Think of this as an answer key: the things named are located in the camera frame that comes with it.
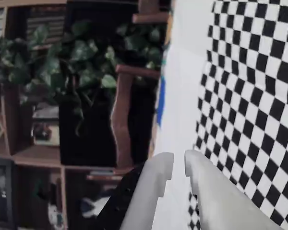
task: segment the green leaf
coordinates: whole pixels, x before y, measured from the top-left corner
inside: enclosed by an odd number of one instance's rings
[[[149,35],[149,40],[151,42],[159,42],[160,41],[160,31],[158,28],[155,28]]]
[[[95,52],[84,42],[76,41],[71,61],[84,61],[93,57]]]
[[[48,50],[48,57],[53,57],[58,55],[59,52],[62,51],[62,43],[53,44]]]
[[[127,29],[128,29],[128,25],[127,24],[123,24],[120,25],[117,29],[116,29],[116,33],[120,36],[125,36],[127,33]]]
[[[103,88],[116,88],[116,80],[113,76],[106,74],[101,80],[101,85]]]
[[[30,47],[42,45],[45,43],[49,34],[49,28],[46,25],[39,26],[34,32],[31,41],[29,42]]]
[[[127,50],[133,50],[133,51],[143,49],[148,44],[147,40],[143,36],[138,34],[125,37],[124,41],[125,41],[125,48]]]
[[[72,25],[72,33],[76,37],[83,35],[91,26],[91,22],[88,20],[76,22]]]

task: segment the checkerboard pattern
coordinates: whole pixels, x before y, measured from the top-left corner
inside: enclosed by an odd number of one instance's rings
[[[194,148],[288,230],[288,0],[216,0],[212,13]]]

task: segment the bookshelf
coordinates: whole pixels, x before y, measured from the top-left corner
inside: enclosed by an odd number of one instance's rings
[[[38,23],[51,21],[50,29],[52,37],[44,46],[38,50],[46,50],[51,42],[58,41],[63,32],[64,21],[67,12],[63,9],[67,2],[114,2],[119,0],[0,0],[0,35],[7,38],[29,37]],[[157,5],[160,11],[155,9],[150,12],[149,0],[122,0],[138,4],[144,12],[139,11],[133,16],[134,23],[166,23],[168,13],[165,8]],[[49,6],[60,9],[60,15],[46,15],[41,17],[39,11],[34,8]],[[158,79],[159,73],[134,68],[130,66],[118,67],[118,72],[131,75],[143,74]],[[14,86],[3,86],[1,91],[1,115],[5,127],[4,136],[0,138],[0,158],[9,159],[14,162],[17,169],[17,207],[19,213],[16,216],[16,224],[19,227],[30,229],[51,229],[48,223],[47,204],[32,197],[32,189],[36,178],[40,179],[45,186],[53,182],[53,178],[60,178],[60,196],[62,203],[62,215],[65,229],[85,230],[86,223],[81,222],[79,214],[75,213],[76,198],[83,192],[82,186],[86,182],[100,182],[108,186],[117,184],[124,174],[131,168],[115,170],[113,168],[102,168],[102,170],[113,170],[113,175],[99,174],[91,175],[91,171],[100,171],[101,168],[89,166],[63,165],[60,160],[60,149],[56,147],[34,146],[30,142],[31,123],[30,108],[23,108],[19,103],[19,90]]]

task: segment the framed photo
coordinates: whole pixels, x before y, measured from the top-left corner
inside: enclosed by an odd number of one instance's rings
[[[0,227],[14,229],[12,207],[13,162],[0,159]]]

